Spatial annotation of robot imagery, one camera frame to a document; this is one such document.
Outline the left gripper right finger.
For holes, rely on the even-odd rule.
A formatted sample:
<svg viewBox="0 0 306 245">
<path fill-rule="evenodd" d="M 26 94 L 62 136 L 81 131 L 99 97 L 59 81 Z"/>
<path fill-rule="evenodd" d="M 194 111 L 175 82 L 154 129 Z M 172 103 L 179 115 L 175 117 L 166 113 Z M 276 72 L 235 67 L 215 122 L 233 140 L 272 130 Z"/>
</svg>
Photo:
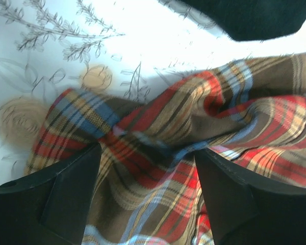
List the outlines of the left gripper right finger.
<svg viewBox="0 0 306 245">
<path fill-rule="evenodd" d="M 306 244 L 306 188 L 194 153 L 215 244 Z"/>
</svg>

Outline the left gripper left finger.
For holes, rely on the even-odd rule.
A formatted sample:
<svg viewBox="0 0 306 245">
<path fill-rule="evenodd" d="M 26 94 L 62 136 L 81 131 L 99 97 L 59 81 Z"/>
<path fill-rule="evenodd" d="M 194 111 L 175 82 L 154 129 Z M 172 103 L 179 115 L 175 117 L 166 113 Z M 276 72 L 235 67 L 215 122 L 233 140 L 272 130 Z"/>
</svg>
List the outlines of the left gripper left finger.
<svg viewBox="0 0 306 245">
<path fill-rule="evenodd" d="M 0 244 L 81 244 L 101 147 L 0 186 Z"/>
</svg>

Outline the red plaid long sleeve shirt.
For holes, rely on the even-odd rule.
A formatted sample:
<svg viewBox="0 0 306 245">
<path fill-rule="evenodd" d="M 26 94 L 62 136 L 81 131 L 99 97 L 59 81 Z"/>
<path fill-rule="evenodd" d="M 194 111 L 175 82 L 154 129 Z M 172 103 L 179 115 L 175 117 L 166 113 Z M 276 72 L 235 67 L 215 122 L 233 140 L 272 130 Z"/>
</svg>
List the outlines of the red plaid long sleeve shirt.
<svg viewBox="0 0 306 245">
<path fill-rule="evenodd" d="M 211 149 L 306 187 L 306 53 L 233 61 L 147 104 L 68 89 L 50 107 L 24 172 L 91 143 L 103 152 L 83 243 L 213 244 L 192 153 Z"/>
</svg>

